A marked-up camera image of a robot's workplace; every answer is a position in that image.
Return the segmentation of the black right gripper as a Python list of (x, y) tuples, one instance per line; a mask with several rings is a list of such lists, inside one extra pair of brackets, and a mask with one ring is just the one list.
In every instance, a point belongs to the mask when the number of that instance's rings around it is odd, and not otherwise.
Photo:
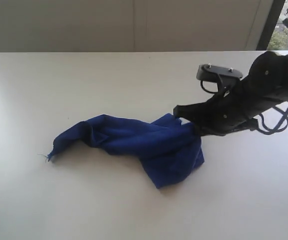
[[(267, 51), (255, 59), (248, 75), (217, 103), (211, 98), (206, 102), (177, 105), (173, 116), (192, 122), (201, 137), (223, 137), (226, 131), (284, 102), (288, 102), (288, 55)], [(272, 135), (283, 131), (281, 125), (287, 117), (288, 108), (273, 129), (261, 133)]]

